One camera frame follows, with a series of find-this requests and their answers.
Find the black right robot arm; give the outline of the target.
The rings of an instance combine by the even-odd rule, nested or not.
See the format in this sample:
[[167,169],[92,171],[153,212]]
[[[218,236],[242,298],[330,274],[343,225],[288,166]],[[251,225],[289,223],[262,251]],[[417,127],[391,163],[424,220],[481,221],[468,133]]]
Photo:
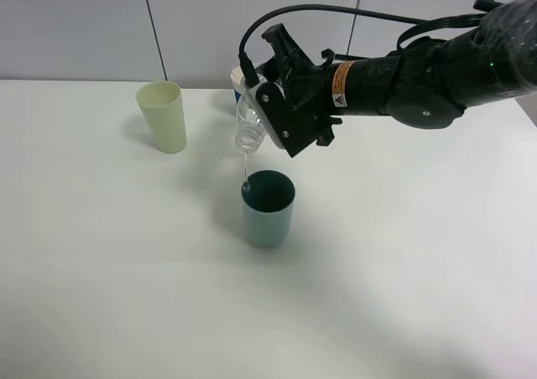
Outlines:
[[421,129],[449,127],[473,106],[536,90],[536,0],[477,0],[477,12],[438,18],[402,33],[384,57],[313,64],[281,24],[256,92],[273,141],[296,155],[328,146],[344,116],[392,117]]

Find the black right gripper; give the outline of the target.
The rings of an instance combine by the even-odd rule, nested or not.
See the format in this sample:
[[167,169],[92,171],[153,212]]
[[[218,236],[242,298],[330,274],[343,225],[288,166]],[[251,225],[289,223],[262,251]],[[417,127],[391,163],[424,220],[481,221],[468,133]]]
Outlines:
[[335,138],[332,126],[342,124],[333,111],[330,81],[341,57],[322,55],[324,62],[315,65],[282,23],[269,27],[262,39],[274,52],[262,65],[263,75],[283,89],[289,110],[313,125],[315,144],[329,146]]

